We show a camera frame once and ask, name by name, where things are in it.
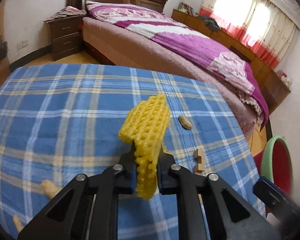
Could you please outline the dark wooden nightstand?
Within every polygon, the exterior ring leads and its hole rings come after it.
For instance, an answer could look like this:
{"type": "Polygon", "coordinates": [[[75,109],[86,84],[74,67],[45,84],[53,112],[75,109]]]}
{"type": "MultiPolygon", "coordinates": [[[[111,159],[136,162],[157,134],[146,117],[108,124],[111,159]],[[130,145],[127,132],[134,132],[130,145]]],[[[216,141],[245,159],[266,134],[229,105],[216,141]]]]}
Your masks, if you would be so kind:
{"type": "Polygon", "coordinates": [[[47,21],[51,37],[53,61],[79,53],[83,50],[82,19],[69,16],[47,21]]]}

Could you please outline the clothes on nightstand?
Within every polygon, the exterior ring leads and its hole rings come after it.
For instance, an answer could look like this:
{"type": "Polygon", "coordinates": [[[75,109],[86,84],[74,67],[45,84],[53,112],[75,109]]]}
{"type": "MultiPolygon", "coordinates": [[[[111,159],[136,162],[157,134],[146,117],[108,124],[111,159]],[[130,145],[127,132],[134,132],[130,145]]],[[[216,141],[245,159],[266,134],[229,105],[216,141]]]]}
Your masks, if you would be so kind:
{"type": "Polygon", "coordinates": [[[76,7],[67,6],[66,8],[58,11],[54,15],[50,16],[49,18],[45,19],[44,22],[50,22],[53,20],[57,20],[60,18],[66,18],[70,16],[83,16],[86,15],[85,10],[79,10],[76,7]]]}

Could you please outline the red bin with green rim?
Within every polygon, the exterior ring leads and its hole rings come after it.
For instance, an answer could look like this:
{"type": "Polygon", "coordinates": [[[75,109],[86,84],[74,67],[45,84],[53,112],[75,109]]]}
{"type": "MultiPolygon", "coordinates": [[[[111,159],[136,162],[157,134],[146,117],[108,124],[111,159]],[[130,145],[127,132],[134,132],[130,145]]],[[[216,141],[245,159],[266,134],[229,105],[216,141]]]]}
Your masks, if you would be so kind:
{"type": "Polygon", "coordinates": [[[261,154],[260,176],[266,177],[285,194],[293,191],[293,168],[290,152],[283,137],[272,137],[261,154]]]}

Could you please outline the peanut near purple bag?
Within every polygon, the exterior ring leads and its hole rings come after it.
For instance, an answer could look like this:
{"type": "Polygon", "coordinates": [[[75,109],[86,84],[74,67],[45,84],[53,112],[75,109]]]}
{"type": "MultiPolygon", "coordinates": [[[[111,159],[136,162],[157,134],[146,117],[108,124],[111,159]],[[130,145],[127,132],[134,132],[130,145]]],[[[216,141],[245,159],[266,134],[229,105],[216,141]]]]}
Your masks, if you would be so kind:
{"type": "Polygon", "coordinates": [[[185,116],[183,116],[183,115],[178,116],[178,121],[184,129],[186,129],[186,130],[192,129],[191,122],[185,116]]]}

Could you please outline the wooden block piece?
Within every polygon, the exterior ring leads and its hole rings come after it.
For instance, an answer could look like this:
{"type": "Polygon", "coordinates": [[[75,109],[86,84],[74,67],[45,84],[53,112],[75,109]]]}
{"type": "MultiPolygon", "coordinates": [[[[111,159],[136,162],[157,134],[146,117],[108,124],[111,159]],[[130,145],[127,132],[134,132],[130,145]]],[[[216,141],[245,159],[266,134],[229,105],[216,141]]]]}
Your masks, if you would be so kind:
{"type": "Polygon", "coordinates": [[[196,175],[202,175],[205,169],[205,150],[203,148],[196,149],[193,155],[196,161],[194,173],[196,175]]]}

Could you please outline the purple floral quilt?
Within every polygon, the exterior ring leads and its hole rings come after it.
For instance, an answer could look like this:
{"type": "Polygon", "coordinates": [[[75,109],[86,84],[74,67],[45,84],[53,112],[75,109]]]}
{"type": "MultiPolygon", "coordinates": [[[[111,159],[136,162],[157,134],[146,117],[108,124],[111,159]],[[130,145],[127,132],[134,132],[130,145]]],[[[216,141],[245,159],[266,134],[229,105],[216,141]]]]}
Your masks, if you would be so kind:
{"type": "Polygon", "coordinates": [[[141,35],[215,74],[233,87],[243,102],[254,107],[260,126],[268,122],[269,109],[250,64],[224,45],[138,5],[87,1],[86,8],[95,19],[141,35]]]}

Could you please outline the dark wooden bed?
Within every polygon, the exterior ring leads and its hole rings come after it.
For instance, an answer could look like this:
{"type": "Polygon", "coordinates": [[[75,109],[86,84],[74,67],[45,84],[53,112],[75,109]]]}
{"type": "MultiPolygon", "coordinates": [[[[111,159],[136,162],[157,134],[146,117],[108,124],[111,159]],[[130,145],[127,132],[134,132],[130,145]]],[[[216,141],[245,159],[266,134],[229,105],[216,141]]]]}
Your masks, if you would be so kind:
{"type": "Polygon", "coordinates": [[[244,135],[265,126],[269,109],[250,63],[212,38],[164,15],[166,0],[67,0],[84,10],[83,40],[118,66],[214,85],[244,135]]]}

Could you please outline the peanut near left edge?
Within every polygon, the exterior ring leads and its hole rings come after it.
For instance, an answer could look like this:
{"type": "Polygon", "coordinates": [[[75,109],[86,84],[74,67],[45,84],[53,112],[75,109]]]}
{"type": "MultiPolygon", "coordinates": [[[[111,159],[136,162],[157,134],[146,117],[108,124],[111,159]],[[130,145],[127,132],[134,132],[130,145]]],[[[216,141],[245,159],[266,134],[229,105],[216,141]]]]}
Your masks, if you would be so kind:
{"type": "Polygon", "coordinates": [[[53,199],[62,190],[62,187],[56,186],[52,181],[47,179],[41,182],[40,188],[48,199],[53,199]]]}

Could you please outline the books on cabinet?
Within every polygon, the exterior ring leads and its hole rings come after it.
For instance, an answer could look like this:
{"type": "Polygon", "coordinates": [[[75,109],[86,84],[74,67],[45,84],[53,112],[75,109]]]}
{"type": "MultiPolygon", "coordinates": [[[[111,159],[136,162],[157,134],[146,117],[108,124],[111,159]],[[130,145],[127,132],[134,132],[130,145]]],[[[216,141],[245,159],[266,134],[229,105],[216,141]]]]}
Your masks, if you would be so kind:
{"type": "Polygon", "coordinates": [[[178,5],[178,10],[184,12],[188,15],[193,15],[193,8],[184,2],[180,2],[178,5]]]}

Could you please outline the white and red curtains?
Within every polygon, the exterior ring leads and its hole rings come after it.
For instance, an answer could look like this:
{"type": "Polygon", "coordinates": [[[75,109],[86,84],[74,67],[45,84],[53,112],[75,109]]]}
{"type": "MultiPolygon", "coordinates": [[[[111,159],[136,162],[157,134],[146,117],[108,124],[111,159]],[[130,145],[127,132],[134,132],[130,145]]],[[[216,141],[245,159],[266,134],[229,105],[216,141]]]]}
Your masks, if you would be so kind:
{"type": "Polygon", "coordinates": [[[199,15],[213,18],[228,35],[273,69],[297,30],[296,24],[269,0],[204,0],[199,15]]]}

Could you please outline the dark clothes on cabinet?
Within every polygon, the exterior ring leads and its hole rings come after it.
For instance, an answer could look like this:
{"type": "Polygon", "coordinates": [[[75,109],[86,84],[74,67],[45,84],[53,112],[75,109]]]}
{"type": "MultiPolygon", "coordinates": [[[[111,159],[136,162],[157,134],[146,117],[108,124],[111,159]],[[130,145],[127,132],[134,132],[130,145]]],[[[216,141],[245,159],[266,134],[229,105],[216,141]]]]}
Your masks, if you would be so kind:
{"type": "Polygon", "coordinates": [[[200,20],[203,20],[205,25],[212,31],[219,31],[220,27],[218,25],[218,23],[216,22],[216,20],[214,18],[211,18],[209,16],[205,16],[205,15],[201,15],[198,16],[198,18],[200,20]]]}

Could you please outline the blue plaid tablecloth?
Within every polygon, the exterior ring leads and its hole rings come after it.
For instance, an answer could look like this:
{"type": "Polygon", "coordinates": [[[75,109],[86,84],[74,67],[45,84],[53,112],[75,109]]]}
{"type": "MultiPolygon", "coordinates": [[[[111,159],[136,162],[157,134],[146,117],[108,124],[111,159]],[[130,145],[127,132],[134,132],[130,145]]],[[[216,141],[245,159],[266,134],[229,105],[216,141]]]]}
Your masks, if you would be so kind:
{"type": "Polygon", "coordinates": [[[171,111],[167,152],[192,170],[194,150],[203,148],[206,172],[218,173],[264,216],[248,143],[216,87],[128,67],[47,64],[18,68],[0,88],[0,224],[8,235],[18,235],[13,215],[27,224],[47,204],[43,180],[65,186],[117,163],[129,150],[118,136],[128,112],[157,94],[171,111]]]}

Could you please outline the long wooden window cabinet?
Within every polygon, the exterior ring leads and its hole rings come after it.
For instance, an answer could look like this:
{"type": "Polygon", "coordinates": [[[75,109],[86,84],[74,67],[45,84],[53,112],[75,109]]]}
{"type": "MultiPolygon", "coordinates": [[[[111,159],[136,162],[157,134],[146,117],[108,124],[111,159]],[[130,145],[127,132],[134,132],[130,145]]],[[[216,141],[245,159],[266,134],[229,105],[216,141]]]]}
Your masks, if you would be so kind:
{"type": "Polygon", "coordinates": [[[222,29],[217,30],[211,23],[177,9],[173,10],[172,19],[212,38],[230,49],[244,61],[247,61],[251,66],[253,76],[268,105],[269,113],[273,113],[290,94],[288,86],[279,78],[277,73],[273,71],[270,66],[222,29]]]}

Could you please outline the wall power socket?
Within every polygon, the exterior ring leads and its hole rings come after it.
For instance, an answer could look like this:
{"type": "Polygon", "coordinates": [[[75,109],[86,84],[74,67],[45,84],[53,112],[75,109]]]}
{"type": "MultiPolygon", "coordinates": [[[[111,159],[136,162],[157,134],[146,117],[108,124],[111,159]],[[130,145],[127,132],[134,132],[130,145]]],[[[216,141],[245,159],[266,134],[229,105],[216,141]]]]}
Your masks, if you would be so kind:
{"type": "Polygon", "coordinates": [[[28,40],[18,42],[17,43],[17,50],[21,50],[22,48],[25,48],[28,45],[29,45],[29,41],[28,40]]]}

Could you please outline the yellow foam net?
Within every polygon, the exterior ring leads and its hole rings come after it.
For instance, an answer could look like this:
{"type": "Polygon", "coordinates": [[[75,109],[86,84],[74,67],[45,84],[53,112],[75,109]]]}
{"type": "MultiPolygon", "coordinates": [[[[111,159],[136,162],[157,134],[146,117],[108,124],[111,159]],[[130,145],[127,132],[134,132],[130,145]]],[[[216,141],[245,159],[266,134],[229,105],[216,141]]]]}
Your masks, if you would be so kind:
{"type": "Polygon", "coordinates": [[[129,111],[119,130],[123,142],[135,145],[136,193],[144,200],[157,190],[157,163],[170,116],[166,96],[150,96],[129,111]]]}

